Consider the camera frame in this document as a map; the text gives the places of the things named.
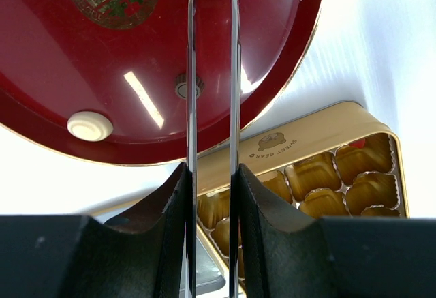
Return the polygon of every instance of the red plate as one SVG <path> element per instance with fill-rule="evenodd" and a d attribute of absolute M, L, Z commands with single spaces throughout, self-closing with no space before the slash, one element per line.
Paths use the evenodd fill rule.
<path fill-rule="evenodd" d="M 241 126 L 288 82 L 311 39 L 321 0 L 240 0 Z M 77 158 L 156 164 L 186 156 L 187 0 L 0 0 L 0 123 Z M 198 0 L 198 150 L 229 136 L 230 0 Z M 159 120 L 126 80 L 133 74 Z M 67 120 L 91 110 L 111 120 L 89 143 Z"/>

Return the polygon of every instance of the gold tin box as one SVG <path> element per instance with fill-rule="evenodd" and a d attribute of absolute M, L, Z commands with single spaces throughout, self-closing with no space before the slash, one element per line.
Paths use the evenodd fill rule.
<path fill-rule="evenodd" d="M 357 103 L 341 102 L 244 140 L 239 151 L 267 188 L 314 218 L 409 215 L 399 139 Z M 198 237 L 224 276 L 229 158 L 223 149 L 198 160 Z"/>

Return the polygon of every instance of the white surface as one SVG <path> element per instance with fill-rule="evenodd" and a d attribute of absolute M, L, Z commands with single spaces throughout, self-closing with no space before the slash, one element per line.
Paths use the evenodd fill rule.
<path fill-rule="evenodd" d="M 435 217 L 435 1 L 323 0 L 316 36 L 291 85 L 243 136 L 355 100 L 400 136 L 411 215 Z M 2 128 L 0 136 L 1 213 L 73 212 L 128 199 L 150 192 L 175 168 L 89 164 Z"/>
<path fill-rule="evenodd" d="M 102 141 L 114 130 L 112 123 L 94 112 L 74 113 L 67 122 L 68 131 L 81 140 Z"/>

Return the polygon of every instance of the round knob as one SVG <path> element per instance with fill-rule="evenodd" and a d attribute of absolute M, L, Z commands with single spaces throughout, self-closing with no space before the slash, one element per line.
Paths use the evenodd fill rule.
<path fill-rule="evenodd" d="M 112 123 L 103 115 L 94 112 L 73 114 L 67 123 L 68 131 L 85 141 L 102 141 L 114 130 Z"/>
<path fill-rule="evenodd" d="M 181 74 L 176 77 L 176 94 L 178 97 L 182 99 L 186 99 L 187 97 L 188 86 L 186 81 L 187 81 L 186 74 Z M 197 84 L 196 91 L 197 91 L 197 99 L 198 99 L 198 97 L 200 97 L 200 94 L 204 90 L 204 82 L 202 81 L 201 78 L 197 76 L 196 84 Z"/>

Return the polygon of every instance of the red tray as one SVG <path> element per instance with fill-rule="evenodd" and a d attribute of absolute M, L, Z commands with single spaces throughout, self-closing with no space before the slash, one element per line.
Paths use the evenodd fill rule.
<path fill-rule="evenodd" d="M 284 88 L 313 35 L 321 0 L 240 0 L 241 127 Z M 76 158 L 157 164 L 186 156 L 187 0 L 0 0 L 0 123 Z M 198 0 L 198 151 L 229 136 L 230 0 Z M 156 122 L 124 75 L 154 103 Z M 90 143 L 67 120 L 91 110 L 111 120 Z"/>

